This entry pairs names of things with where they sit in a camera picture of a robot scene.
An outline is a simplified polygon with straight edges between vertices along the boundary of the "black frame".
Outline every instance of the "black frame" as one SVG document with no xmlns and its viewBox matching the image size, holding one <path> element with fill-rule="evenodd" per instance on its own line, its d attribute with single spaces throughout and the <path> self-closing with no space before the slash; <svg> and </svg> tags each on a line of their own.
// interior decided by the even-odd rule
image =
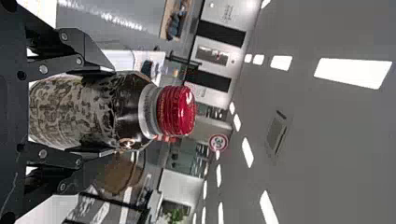
<svg viewBox="0 0 396 224">
<path fill-rule="evenodd" d="M 0 223 L 16 219 L 52 194 L 86 189 L 111 162 L 113 148 L 81 148 L 84 156 L 28 141 L 28 83 L 60 73 L 113 76 L 114 66 L 91 38 L 78 29 L 54 30 L 15 0 L 0 1 Z M 27 58 L 26 48 L 35 57 Z M 25 176 L 26 166 L 36 166 Z"/>
</svg>

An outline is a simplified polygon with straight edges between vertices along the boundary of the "metal bracket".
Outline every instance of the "metal bracket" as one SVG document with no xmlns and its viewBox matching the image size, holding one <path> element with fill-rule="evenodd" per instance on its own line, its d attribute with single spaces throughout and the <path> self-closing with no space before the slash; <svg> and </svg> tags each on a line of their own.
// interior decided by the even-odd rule
<svg viewBox="0 0 396 224">
<path fill-rule="evenodd" d="M 77 170 L 83 164 L 81 156 L 59 149 L 29 142 L 24 150 L 25 159 L 29 165 L 49 165 L 71 170 Z"/>
<path fill-rule="evenodd" d="M 58 31 L 63 44 L 82 55 L 86 62 L 115 70 L 114 65 L 97 47 L 90 36 L 76 28 L 64 28 Z"/>
<path fill-rule="evenodd" d="M 81 55 L 74 54 L 34 61 L 32 63 L 28 63 L 27 66 L 29 71 L 34 72 L 32 74 L 28 74 L 26 80 L 37 81 L 39 79 L 82 68 L 84 66 L 84 60 Z"/>
</svg>

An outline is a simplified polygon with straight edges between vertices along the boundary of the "rectangular ceiling light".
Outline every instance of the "rectangular ceiling light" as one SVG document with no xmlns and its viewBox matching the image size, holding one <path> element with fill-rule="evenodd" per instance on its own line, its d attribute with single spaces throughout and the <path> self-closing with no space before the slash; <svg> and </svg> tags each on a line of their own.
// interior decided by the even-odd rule
<svg viewBox="0 0 396 224">
<path fill-rule="evenodd" d="M 202 209 L 201 223 L 206 224 L 206 207 Z"/>
<path fill-rule="evenodd" d="M 204 182 L 204 192 L 203 192 L 204 200 L 206 199 L 206 194 L 207 194 L 207 180 Z"/>
<path fill-rule="evenodd" d="M 235 129 L 237 132 L 241 130 L 242 122 L 241 119 L 239 119 L 238 114 L 235 114 L 235 117 L 233 117 L 233 125 L 235 125 Z"/>
<path fill-rule="evenodd" d="M 279 224 L 267 191 L 265 191 L 260 198 L 260 207 L 262 208 L 262 214 L 264 215 L 266 224 Z"/>
<path fill-rule="evenodd" d="M 245 63 L 250 63 L 252 57 L 253 57 L 253 55 L 251 55 L 251 54 L 245 55 Z"/>
<path fill-rule="evenodd" d="M 235 105 L 233 104 L 233 102 L 230 103 L 229 109 L 230 113 L 233 115 L 233 113 L 235 113 Z"/>
<path fill-rule="evenodd" d="M 256 54 L 253 58 L 253 63 L 257 65 L 262 65 L 264 63 L 264 55 Z"/>
<path fill-rule="evenodd" d="M 253 153 L 251 152 L 250 144 L 248 139 L 245 137 L 242 141 L 242 151 L 244 152 L 245 160 L 247 161 L 247 167 L 250 168 L 254 161 Z"/>
<path fill-rule="evenodd" d="M 221 166 L 220 164 L 218 165 L 218 168 L 216 169 L 216 179 L 218 181 L 218 188 L 221 185 Z"/>
<path fill-rule="evenodd" d="M 284 56 L 284 55 L 276 55 L 273 57 L 271 61 L 271 67 L 283 71 L 288 71 L 291 65 L 291 61 L 293 57 L 291 56 Z"/>
<path fill-rule="evenodd" d="M 219 215 L 218 224 L 224 224 L 224 212 L 222 208 L 222 203 L 219 203 L 218 215 Z"/>
<path fill-rule="evenodd" d="M 314 77 L 378 90 L 392 62 L 322 58 Z"/>
<path fill-rule="evenodd" d="M 207 172 L 208 172 L 208 171 L 209 171 L 209 163 L 207 162 L 207 163 L 206 163 L 205 170 L 204 170 L 204 176 L 207 175 Z"/>
<path fill-rule="evenodd" d="M 218 161 L 220 159 L 220 152 L 216 151 L 216 161 Z"/>
<path fill-rule="evenodd" d="M 270 4 L 271 0 L 262 0 L 262 9 L 267 7 L 268 4 Z"/>
</svg>

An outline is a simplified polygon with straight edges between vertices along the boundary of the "white ceiling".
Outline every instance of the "white ceiling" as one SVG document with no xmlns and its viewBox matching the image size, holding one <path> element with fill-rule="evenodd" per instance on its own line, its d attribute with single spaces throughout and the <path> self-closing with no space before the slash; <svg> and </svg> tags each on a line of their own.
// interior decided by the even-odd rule
<svg viewBox="0 0 396 224">
<path fill-rule="evenodd" d="M 314 78 L 321 57 L 396 62 L 395 8 L 387 0 L 272 0 L 262 11 L 247 53 L 264 54 L 264 65 L 242 69 L 233 98 L 242 128 L 220 156 L 220 189 L 211 166 L 200 204 L 206 223 L 218 222 L 219 201 L 225 224 L 265 223 L 266 189 L 280 224 L 396 223 L 394 68 L 378 91 Z M 293 56 L 289 72 L 269 66 L 282 54 Z M 274 164 L 264 139 L 276 109 L 292 121 Z"/>
</svg>

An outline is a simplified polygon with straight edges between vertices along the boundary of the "screw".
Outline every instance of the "screw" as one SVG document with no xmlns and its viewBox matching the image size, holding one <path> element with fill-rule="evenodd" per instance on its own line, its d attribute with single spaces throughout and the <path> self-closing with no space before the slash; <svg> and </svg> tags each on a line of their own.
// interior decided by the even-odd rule
<svg viewBox="0 0 396 224">
<path fill-rule="evenodd" d="M 76 160 L 76 166 L 80 166 L 81 165 L 81 159 Z"/>
<path fill-rule="evenodd" d="M 40 150 L 40 152 L 38 152 L 38 157 L 41 160 L 46 159 L 47 155 L 48 155 L 48 152 L 46 149 L 42 149 L 42 150 Z"/>
<path fill-rule="evenodd" d="M 76 63 L 77 63 L 77 64 L 82 64 L 82 60 L 81 60 L 80 58 L 77 58 Z"/>
<path fill-rule="evenodd" d="M 61 38 L 62 38 L 62 40 L 66 41 L 68 39 L 67 34 L 61 33 Z"/>
<path fill-rule="evenodd" d="M 46 65 L 44 65 L 44 64 L 41 64 L 38 67 L 38 70 L 40 70 L 40 73 L 43 74 L 43 75 L 46 75 L 49 72 L 48 67 Z"/>
<path fill-rule="evenodd" d="M 26 73 L 24 73 L 22 71 L 19 71 L 17 73 L 17 77 L 18 77 L 19 80 L 25 80 L 26 79 Z"/>
<path fill-rule="evenodd" d="M 59 186 L 59 191 L 64 191 L 66 189 L 66 184 L 65 183 L 62 183 L 60 186 Z"/>
</svg>

